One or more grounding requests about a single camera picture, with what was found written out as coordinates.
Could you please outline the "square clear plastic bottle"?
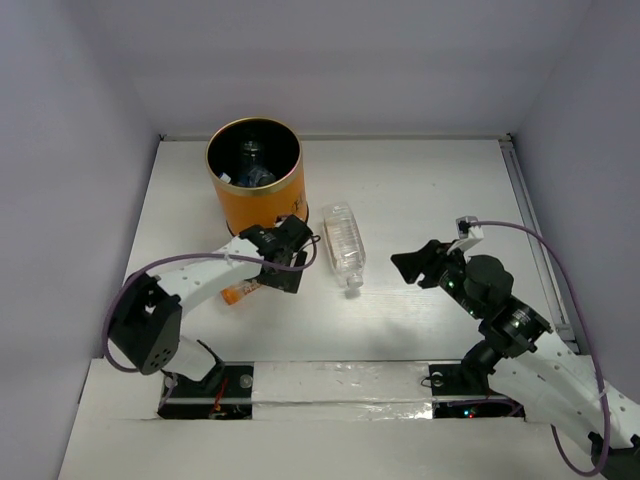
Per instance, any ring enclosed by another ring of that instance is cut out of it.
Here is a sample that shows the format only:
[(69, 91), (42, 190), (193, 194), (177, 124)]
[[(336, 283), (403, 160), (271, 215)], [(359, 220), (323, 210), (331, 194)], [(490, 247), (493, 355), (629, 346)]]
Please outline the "square clear plastic bottle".
[(322, 209), (324, 238), (332, 269), (345, 289), (355, 297), (364, 284), (366, 252), (355, 215), (346, 202)]

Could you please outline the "orange label plastic bottle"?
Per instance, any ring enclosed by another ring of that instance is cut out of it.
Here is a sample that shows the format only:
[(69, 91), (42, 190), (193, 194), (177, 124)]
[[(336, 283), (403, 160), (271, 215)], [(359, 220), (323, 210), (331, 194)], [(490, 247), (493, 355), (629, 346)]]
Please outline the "orange label plastic bottle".
[(243, 281), (222, 290), (220, 295), (227, 305), (234, 305), (260, 287), (256, 281)]

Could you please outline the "slim clear plastic bottle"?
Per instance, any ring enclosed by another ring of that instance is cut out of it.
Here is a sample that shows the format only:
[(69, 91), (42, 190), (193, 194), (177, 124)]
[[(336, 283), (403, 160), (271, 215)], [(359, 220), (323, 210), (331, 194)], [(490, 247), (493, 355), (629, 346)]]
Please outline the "slim clear plastic bottle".
[(246, 140), (240, 145), (241, 171), (249, 174), (253, 170), (265, 171), (265, 147), (258, 140)]

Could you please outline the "blue label plastic bottle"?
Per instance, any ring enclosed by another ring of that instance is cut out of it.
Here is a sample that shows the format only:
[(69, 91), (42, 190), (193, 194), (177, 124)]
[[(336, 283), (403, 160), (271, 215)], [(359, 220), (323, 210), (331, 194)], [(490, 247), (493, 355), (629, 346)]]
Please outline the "blue label plastic bottle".
[(218, 179), (225, 184), (241, 188), (259, 188), (276, 182), (276, 176), (264, 167), (252, 167), (243, 170), (235, 179), (227, 173), (221, 173)]

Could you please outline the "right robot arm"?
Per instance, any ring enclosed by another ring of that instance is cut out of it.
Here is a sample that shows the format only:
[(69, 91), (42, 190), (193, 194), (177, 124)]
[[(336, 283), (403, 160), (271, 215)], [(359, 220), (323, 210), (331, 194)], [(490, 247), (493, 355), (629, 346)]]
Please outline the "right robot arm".
[(639, 405), (598, 377), (549, 321), (512, 293), (513, 276), (489, 255), (466, 257), (456, 243), (429, 241), (391, 257), (404, 281), (441, 288), (478, 321), (481, 340), (446, 380), (495, 392), (564, 434), (607, 479), (639, 476)]

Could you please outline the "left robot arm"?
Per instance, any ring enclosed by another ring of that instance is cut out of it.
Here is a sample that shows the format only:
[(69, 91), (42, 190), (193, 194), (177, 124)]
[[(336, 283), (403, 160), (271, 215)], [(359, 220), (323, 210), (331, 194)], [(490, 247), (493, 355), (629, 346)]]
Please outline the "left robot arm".
[(204, 342), (182, 334), (183, 320), (243, 281), (296, 292), (296, 282), (313, 263), (305, 249), (315, 248), (318, 240), (292, 215), (273, 227), (248, 227), (214, 252), (177, 255), (142, 267), (112, 300), (102, 331), (104, 348), (116, 346), (130, 364), (120, 364), (110, 351), (105, 358), (123, 372), (161, 372), (175, 388), (215, 394), (224, 380), (224, 363)]

